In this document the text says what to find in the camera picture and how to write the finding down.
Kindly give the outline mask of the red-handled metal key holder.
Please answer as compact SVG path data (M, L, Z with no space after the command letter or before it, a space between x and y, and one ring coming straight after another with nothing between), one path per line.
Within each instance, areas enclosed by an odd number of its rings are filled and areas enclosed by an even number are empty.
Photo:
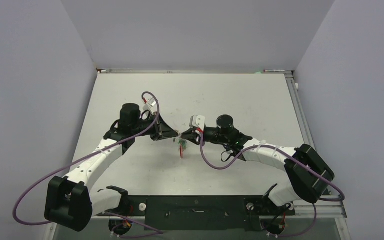
M184 158L184 152L187 148L187 141L182 138L176 138L174 142L178 145L179 157L180 159Z

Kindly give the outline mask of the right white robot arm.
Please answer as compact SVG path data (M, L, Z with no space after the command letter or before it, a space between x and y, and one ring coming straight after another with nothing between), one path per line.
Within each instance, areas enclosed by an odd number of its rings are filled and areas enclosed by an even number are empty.
M308 145L284 147L245 135L234 126L230 115L221 115L216 127L208 127L206 118L194 115L189 130L180 137L203 148L206 143L221 145L233 161L255 162L285 172L288 181L274 184L263 196L263 209L277 213L282 206L302 200L315 204L334 180L335 174L316 150Z

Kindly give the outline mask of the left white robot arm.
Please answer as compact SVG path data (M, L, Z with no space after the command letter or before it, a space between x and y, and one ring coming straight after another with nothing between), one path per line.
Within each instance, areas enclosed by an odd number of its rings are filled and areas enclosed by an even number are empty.
M112 211L116 215L131 209L128 191L116 186L92 190L103 173L135 143L136 137L149 136L153 141L178 137L158 115L155 103L146 103L142 111L135 103L122 106L119 119L104 135L92 156L63 177L55 176L48 183L44 210L46 220L82 231L91 218Z

